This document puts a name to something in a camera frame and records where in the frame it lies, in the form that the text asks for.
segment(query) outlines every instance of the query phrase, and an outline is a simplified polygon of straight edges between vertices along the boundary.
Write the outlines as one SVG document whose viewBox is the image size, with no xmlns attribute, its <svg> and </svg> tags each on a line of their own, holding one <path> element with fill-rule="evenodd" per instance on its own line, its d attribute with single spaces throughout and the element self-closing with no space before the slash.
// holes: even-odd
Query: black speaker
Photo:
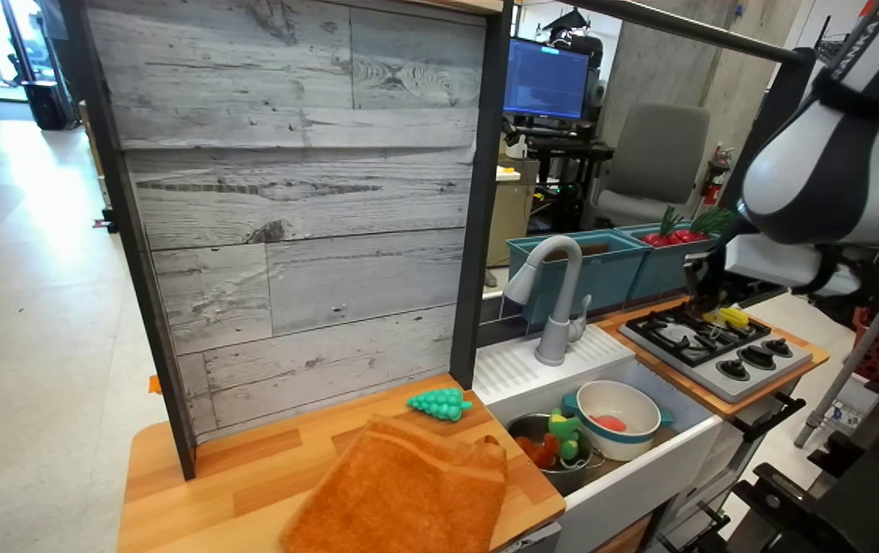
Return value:
<svg viewBox="0 0 879 553">
<path fill-rule="evenodd" d="M 63 131 L 68 128 L 68 117 L 61 108 L 60 92 L 53 81 L 26 81 L 26 101 L 33 112 L 36 126 L 43 131 Z"/>
</svg>

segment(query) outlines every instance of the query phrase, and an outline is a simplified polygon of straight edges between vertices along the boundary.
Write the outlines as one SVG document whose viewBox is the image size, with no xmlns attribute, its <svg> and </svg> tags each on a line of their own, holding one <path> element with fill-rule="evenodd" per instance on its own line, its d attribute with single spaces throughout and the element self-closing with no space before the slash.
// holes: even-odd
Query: butcher block counter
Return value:
<svg viewBox="0 0 879 553">
<path fill-rule="evenodd" d="M 696 402 L 702 403 L 706 409 L 710 410 L 717 414 L 717 416 L 721 416 L 723 418 L 730 418 L 734 416 L 736 413 L 741 412 L 745 407 L 754 405 L 754 403 L 759 400 L 765 398 L 766 396 L 771 395 L 773 392 L 778 391 L 779 389 L 784 388 L 784 386 L 788 385 L 790 382 L 801 378 L 804 374 L 814 370 L 815 367 L 821 365 L 825 361 L 828 361 L 828 351 L 821 349 L 821 347 L 815 346 L 814 343 L 809 343 L 807 340 L 800 339 L 800 337 L 792 335 L 792 333 L 785 332 L 783 329 L 776 328 L 776 326 L 768 325 L 763 321 L 759 321 L 755 317 L 749 317 L 754 321 L 759 321 L 764 323 L 765 325 L 771 326 L 773 329 L 773 333 L 775 335 L 783 337 L 783 339 L 787 339 L 788 342 L 796 344 L 796 346 L 800 346 L 801 349 L 805 349 L 810 351 L 811 353 L 811 361 L 801 365 L 796 370 L 793 370 L 783 377 L 770 382 L 769 386 L 763 386 L 762 389 L 751 393 L 751 395 L 747 396 L 740 400 L 737 403 L 729 403 L 724 399 L 720 399 L 719 396 L 714 395 L 714 393 L 707 391 L 707 389 L 703 388 L 698 382 L 690 379 L 684 374 L 672 368 L 670 365 L 661 361 L 657 357 L 655 357 L 651 353 L 647 353 L 642 347 L 638 346 L 631 342 L 629 337 L 623 336 L 622 333 L 618 332 L 623 323 L 626 321 L 630 321 L 631 319 L 638 318 L 640 316 L 646 315 L 651 311 L 661 311 L 664 309 L 671 309 L 672 307 L 676 307 L 681 305 L 687 301 L 685 297 L 679 297 L 672 299 L 670 301 L 666 301 L 657 305 L 649 305 L 647 307 L 633 309 L 629 311 L 620 311 L 611 313 L 609 315 L 604 316 L 603 319 L 596 322 L 596 325 L 601 329 L 606 330 L 609 335 L 614 336 L 615 339 L 619 340 L 620 343 L 624 344 L 624 346 L 629 347 L 629 349 L 633 350 L 636 354 L 636 360 L 640 361 L 643 365 L 646 365 L 654 373 L 664 378 L 664 380 L 671 382 L 676 388 L 681 389 L 682 392 L 688 393 L 692 399 Z"/>
<path fill-rule="evenodd" d="M 148 427 L 131 449 L 119 551 L 280 551 L 289 517 L 372 414 L 464 442 L 491 435 L 504 446 L 508 489 L 492 551 L 560 517 L 565 500 L 474 393 L 466 392 L 473 409 L 455 423 L 405 405 L 411 396 L 456 385 L 440 375 L 208 442 L 197 449 L 197 478 L 190 481 L 183 480 L 169 425 Z"/>
</svg>

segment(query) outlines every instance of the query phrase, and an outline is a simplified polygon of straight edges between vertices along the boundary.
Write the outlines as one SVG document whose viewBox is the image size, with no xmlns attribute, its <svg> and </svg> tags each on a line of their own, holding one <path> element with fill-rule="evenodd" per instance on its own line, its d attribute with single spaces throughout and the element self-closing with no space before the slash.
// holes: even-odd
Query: gas stovetop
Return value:
<svg viewBox="0 0 879 553">
<path fill-rule="evenodd" d="M 631 319 L 620 333 L 730 403 L 811 359 L 769 326 L 755 321 L 745 328 L 720 326 L 696 318 L 684 306 Z"/>
</svg>

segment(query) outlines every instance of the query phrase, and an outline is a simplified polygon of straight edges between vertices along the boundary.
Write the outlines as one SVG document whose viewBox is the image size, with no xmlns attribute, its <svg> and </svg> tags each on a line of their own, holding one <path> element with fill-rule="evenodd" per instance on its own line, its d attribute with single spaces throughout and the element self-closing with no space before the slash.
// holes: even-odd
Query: folded towel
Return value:
<svg viewBox="0 0 879 553">
<path fill-rule="evenodd" d="M 507 479 L 504 448 L 375 416 L 286 525 L 287 553 L 486 553 Z"/>
</svg>

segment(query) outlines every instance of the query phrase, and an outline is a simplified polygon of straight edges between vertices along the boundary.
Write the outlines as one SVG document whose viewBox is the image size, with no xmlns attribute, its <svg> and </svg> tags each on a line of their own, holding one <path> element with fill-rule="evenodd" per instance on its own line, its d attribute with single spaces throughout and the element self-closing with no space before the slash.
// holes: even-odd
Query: faucet handle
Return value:
<svg viewBox="0 0 879 553">
<path fill-rule="evenodd" d="M 586 294 L 583 297 L 583 311 L 575 320 L 569 321 L 569 342 L 576 342 L 586 332 L 586 311 L 589 310 L 591 303 L 593 303 L 593 294 Z"/>
</svg>

